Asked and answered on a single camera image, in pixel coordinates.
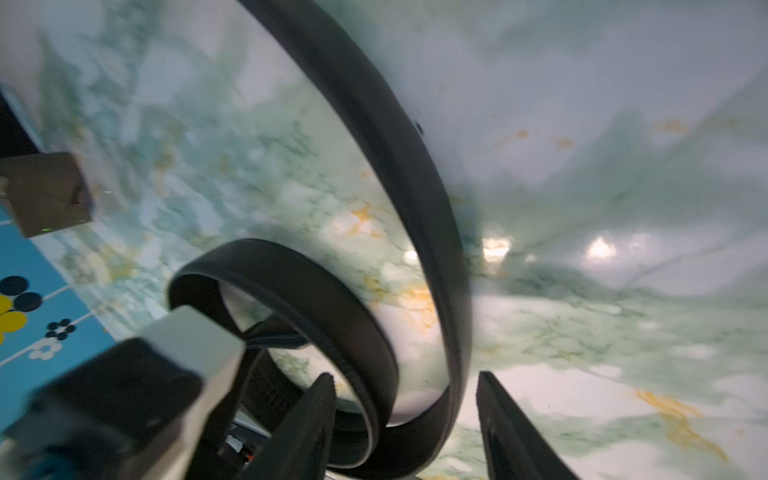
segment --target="marble tabletop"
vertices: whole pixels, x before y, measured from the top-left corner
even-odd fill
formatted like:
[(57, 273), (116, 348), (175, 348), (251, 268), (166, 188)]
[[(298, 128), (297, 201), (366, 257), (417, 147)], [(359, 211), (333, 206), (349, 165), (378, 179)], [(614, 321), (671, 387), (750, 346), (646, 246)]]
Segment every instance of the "marble tabletop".
[[(467, 394), (420, 476), (487, 477), (474, 391), (489, 369), (584, 480), (765, 478), (768, 5), (318, 3), (422, 132), (472, 273)], [(0, 81), (94, 191), (96, 221), (35, 244), (113, 336), (165, 314), (186, 262), (260, 237), (322, 264), (381, 323), (401, 371), (391, 422), (445, 387), (389, 199), (235, 0), (5, 0)], [(329, 368), (311, 349), (273, 356), (298, 383)]]

